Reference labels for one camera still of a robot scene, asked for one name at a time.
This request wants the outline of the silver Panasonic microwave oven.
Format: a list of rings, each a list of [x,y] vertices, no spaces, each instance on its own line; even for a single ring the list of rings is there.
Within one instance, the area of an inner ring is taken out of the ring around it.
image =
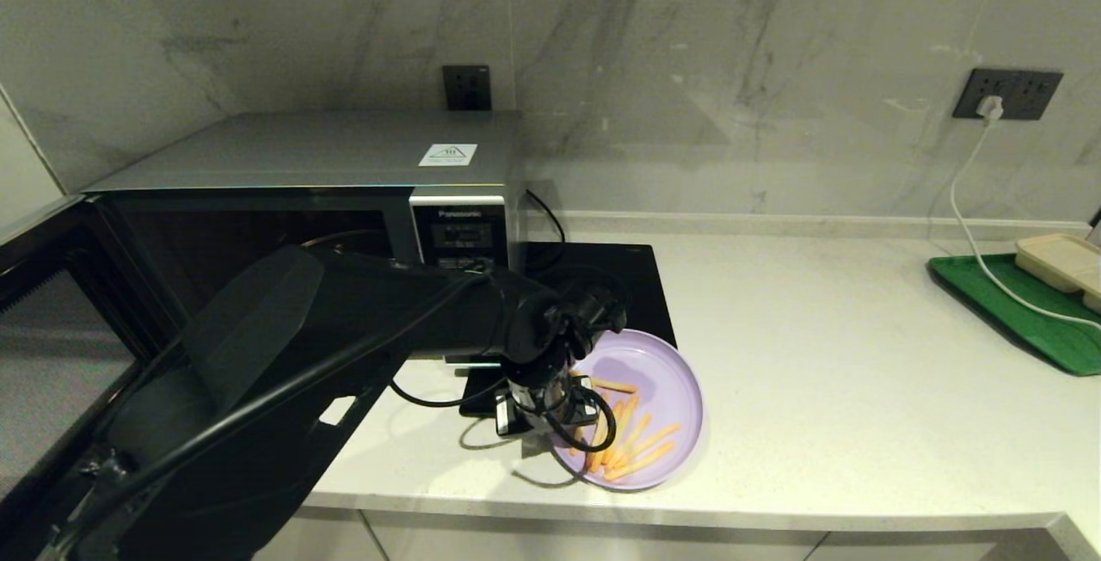
[[[120,208],[186,317],[283,246],[520,272],[519,130],[520,116],[493,111],[241,114],[86,193]],[[478,151],[465,168],[419,168],[433,143]]]

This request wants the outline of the black induction cooktop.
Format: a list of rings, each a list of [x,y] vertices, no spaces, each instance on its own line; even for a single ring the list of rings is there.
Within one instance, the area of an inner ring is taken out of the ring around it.
[[[585,270],[612,275],[630,295],[626,327],[677,346],[658,263],[647,244],[530,243],[524,274],[547,286]]]

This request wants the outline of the green plastic tray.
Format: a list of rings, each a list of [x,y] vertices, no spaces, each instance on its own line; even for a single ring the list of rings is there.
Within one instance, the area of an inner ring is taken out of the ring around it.
[[[1012,254],[982,257],[1012,292],[1046,311],[1101,324],[1101,315],[1081,297],[1058,292],[1016,266]],[[983,274],[975,256],[936,256],[926,262],[933,283],[963,304],[1000,336],[1035,358],[1076,377],[1101,376],[1101,330],[1044,317],[1015,302]]]

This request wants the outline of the white warning sticker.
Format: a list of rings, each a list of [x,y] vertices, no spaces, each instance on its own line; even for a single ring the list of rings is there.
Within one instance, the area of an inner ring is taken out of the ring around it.
[[[477,154],[477,143],[433,143],[419,160],[419,168],[465,168]]]

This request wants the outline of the beige lunch box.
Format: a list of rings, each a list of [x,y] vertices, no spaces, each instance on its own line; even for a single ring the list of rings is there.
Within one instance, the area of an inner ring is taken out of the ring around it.
[[[1069,234],[1024,238],[1015,248],[1016,266],[1101,315],[1101,248]]]

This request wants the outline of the small black wall socket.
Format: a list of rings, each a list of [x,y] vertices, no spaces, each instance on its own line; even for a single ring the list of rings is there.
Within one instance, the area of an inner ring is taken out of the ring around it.
[[[446,109],[491,111],[491,72],[488,65],[444,65],[442,67]]]

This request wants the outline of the black glass microwave door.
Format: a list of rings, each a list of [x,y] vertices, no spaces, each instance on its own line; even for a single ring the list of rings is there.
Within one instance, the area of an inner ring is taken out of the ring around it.
[[[95,428],[185,317],[103,195],[0,228],[0,561],[39,561],[90,490]]]

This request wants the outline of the wide black wall socket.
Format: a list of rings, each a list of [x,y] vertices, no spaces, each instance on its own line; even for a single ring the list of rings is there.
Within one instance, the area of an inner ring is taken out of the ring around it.
[[[979,120],[983,99],[999,97],[1002,120],[1042,120],[1061,80],[1062,72],[975,68],[968,75],[951,117]]]

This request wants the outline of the purple plastic plate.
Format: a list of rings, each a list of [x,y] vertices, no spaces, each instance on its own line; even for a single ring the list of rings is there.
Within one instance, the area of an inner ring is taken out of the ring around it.
[[[625,479],[606,482],[603,475],[606,475],[606,471],[625,466],[630,462],[630,458],[628,458],[621,466],[609,466],[609,460],[615,455],[618,449],[626,440],[611,450],[610,447],[603,450],[599,468],[595,468],[591,473],[586,473],[584,471],[586,454],[557,439],[553,444],[553,457],[562,463],[563,468],[579,479],[601,487],[634,491],[656,487],[672,479],[680,468],[689,463],[693,452],[704,435],[704,393],[691,366],[682,358],[680,352],[675,346],[669,345],[657,336],[650,336],[640,332],[640,330],[622,330],[621,333],[609,332],[599,339],[593,353],[575,364],[574,369],[581,370],[589,380],[595,377],[626,382],[626,384],[637,386],[636,393],[640,396],[640,402],[637,402],[637,409],[634,413],[630,430],[636,427],[637,420],[646,413],[652,416],[648,427],[641,435],[637,443],[641,443],[648,436],[657,433],[669,424],[680,424],[682,427],[680,430],[668,436],[656,447],[650,448],[648,451],[652,451],[666,442],[675,443],[673,450],[665,458],[637,471],[637,473],[625,476]],[[597,387],[595,391],[606,399],[612,408],[612,413],[618,402],[632,396],[628,393],[602,391]]]

